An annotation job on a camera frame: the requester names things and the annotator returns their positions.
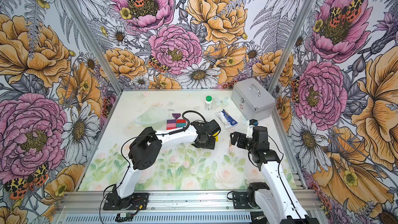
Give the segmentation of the teal rectangular block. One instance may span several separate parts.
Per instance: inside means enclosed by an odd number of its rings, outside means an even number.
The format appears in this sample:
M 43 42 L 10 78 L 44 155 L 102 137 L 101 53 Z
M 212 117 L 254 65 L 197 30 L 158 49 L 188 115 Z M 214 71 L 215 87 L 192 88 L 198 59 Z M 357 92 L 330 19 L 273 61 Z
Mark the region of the teal rectangular block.
M 176 123 L 177 128 L 185 127 L 186 123 Z

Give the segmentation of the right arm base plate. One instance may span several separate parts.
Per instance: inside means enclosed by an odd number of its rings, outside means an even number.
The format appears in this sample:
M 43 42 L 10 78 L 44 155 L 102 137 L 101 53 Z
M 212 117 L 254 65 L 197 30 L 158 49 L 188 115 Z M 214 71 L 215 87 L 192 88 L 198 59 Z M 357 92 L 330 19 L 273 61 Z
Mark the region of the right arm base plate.
M 251 204 L 248 193 L 240 191 L 232 191 L 232 202 L 234 209 L 257 209 L 258 207 Z

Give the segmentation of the purple triangular block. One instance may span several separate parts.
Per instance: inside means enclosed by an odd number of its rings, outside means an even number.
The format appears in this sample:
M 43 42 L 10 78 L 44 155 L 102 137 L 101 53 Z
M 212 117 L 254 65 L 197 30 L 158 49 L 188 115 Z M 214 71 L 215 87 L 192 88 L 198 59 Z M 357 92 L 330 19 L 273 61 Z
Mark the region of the purple triangular block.
M 179 119 L 181 117 L 181 114 L 179 113 L 172 113 L 172 116 L 174 119 Z

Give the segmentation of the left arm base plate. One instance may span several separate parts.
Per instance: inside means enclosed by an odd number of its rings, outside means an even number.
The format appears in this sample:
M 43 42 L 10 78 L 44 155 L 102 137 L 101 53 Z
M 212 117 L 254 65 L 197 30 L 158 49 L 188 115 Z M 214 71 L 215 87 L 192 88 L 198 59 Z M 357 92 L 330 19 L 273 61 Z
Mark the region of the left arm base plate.
M 145 210 L 149 200 L 148 193 L 133 193 L 126 198 L 120 198 L 116 192 L 110 192 L 105 200 L 105 211 L 135 211 Z

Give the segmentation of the pink rectangular block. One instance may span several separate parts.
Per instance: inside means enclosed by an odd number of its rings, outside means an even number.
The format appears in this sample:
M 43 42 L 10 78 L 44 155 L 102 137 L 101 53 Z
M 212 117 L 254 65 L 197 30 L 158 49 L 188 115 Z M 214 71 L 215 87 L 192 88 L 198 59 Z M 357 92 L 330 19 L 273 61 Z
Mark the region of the pink rectangular block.
M 170 127 L 170 128 L 172 128 L 172 127 L 176 127 L 176 123 L 175 124 L 167 124 L 167 126 L 166 127 Z

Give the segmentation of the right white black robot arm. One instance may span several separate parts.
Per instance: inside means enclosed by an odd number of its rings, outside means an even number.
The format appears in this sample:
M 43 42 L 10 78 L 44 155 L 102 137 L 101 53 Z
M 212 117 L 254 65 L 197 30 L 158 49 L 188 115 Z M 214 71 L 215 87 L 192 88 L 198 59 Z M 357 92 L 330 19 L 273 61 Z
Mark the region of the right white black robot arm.
M 299 203 L 280 166 L 280 158 L 269 144 L 268 129 L 251 125 L 251 134 L 230 134 L 231 144 L 248 151 L 253 164 L 265 178 L 247 189 L 251 206 L 259 208 L 269 224 L 317 224 Z

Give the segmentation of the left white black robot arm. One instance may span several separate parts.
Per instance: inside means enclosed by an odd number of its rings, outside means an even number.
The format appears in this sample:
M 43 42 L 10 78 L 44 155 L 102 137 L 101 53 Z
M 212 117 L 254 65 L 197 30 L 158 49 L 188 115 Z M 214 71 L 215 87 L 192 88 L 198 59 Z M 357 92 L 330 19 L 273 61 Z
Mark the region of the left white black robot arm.
M 130 144 L 129 165 L 120 183 L 113 185 L 107 194 L 103 209 L 128 209 L 133 204 L 134 192 L 142 173 L 156 162 L 162 147 L 190 143 L 195 148 L 215 149 L 216 136 L 221 127 L 216 120 L 207 121 L 196 111 L 186 111 L 181 115 L 186 121 L 182 128 L 156 131 L 145 128 Z

